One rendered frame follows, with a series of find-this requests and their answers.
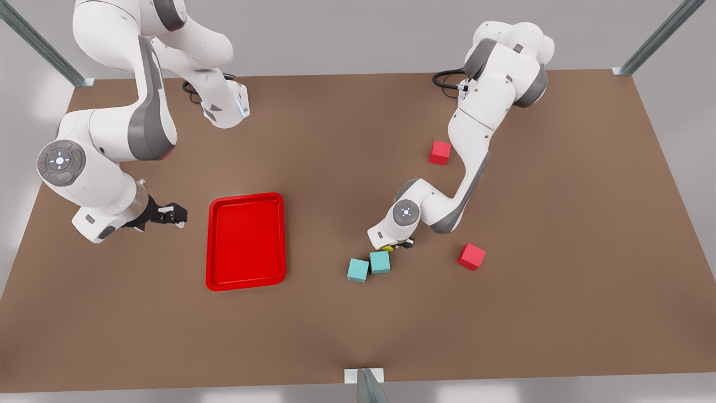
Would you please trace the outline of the red plastic tray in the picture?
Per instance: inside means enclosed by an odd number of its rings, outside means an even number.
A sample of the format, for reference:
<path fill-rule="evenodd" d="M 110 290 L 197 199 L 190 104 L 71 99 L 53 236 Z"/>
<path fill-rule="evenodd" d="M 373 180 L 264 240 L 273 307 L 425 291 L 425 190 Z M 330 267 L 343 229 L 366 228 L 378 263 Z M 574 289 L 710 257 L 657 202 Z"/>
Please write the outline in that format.
<path fill-rule="evenodd" d="M 207 241 L 209 290 L 281 283 L 286 275 L 283 197 L 263 193 L 215 199 L 208 212 Z"/>

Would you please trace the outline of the silver frame post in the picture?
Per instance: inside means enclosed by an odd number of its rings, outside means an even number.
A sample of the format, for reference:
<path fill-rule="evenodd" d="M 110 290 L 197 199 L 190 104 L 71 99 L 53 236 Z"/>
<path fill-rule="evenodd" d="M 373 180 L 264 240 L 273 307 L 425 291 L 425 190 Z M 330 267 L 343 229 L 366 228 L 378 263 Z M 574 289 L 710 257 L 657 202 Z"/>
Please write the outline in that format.
<path fill-rule="evenodd" d="M 343 382 L 355 383 L 356 403 L 390 403 L 381 386 L 384 383 L 384 369 L 345 369 Z"/>
<path fill-rule="evenodd" d="M 74 87 L 94 86 L 94 78 L 82 76 L 7 0 L 0 0 L 0 20 L 3 20 Z"/>
<path fill-rule="evenodd" d="M 632 76 L 705 2 L 683 0 L 626 62 L 619 67 L 611 67 L 613 76 Z"/>

